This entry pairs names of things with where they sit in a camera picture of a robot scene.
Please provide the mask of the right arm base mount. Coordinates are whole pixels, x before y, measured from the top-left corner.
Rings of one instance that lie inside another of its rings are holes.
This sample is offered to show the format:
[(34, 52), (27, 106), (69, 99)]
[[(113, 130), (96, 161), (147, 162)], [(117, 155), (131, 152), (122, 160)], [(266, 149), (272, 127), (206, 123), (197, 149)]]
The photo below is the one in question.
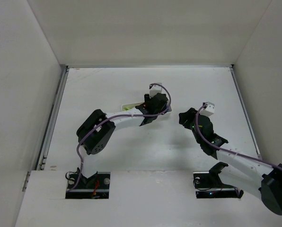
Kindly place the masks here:
[(193, 172), (193, 185), (197, 199), (242, 198), (243, 190), (224, 184), (219, 177), (221, 171), (228, 166), (228, 164), (218, 162), (209, 171)]

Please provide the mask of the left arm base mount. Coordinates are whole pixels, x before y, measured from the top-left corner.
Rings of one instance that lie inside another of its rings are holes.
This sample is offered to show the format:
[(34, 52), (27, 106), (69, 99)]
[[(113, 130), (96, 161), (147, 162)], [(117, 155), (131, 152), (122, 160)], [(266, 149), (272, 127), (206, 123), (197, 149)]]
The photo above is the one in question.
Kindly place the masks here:
[(78, 185), (73, 189), (78, 179), (78, 172), (67, 172), (67, 189), (65, 199), (108, 199), (110, 188), (110, 172), (96, 172), (90, 177), (81, 175)]

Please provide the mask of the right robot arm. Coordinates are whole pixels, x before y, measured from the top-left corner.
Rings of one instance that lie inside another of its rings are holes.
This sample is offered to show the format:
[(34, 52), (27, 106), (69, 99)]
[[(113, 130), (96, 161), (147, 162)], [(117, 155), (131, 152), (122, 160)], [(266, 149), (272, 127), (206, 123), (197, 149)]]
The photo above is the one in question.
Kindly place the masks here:
[(282, 215), (282, 164), (272, 164), (229, 149), (229, 142), (216, 134), (208, 103), (180, 113), (179, 124), (193, 132), (201, 150), (218, 163), (209, 170), (216, 186), (230, 185), (257, 197), (272, 213)]

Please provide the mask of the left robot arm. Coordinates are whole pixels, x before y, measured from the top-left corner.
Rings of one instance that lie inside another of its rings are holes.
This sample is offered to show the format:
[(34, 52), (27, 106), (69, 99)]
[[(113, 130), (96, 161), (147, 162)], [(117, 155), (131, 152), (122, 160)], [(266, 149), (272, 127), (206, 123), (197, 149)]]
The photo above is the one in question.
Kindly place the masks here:
[(104, 113), (101, 109), (96, 109), (76, 132), (78, 137), (76, 152), (80, 158), (78, 178), (81, 178), (84, 167), (80, 147), (85, 149), (87, 155), (95, 155), (106, 147), (115, 131), (152, 123), (158, 116), (167, 113), (170, 105), (170, 94), (157, 93), (153, 97), (146, 94), (143, 103), (126, 111)]

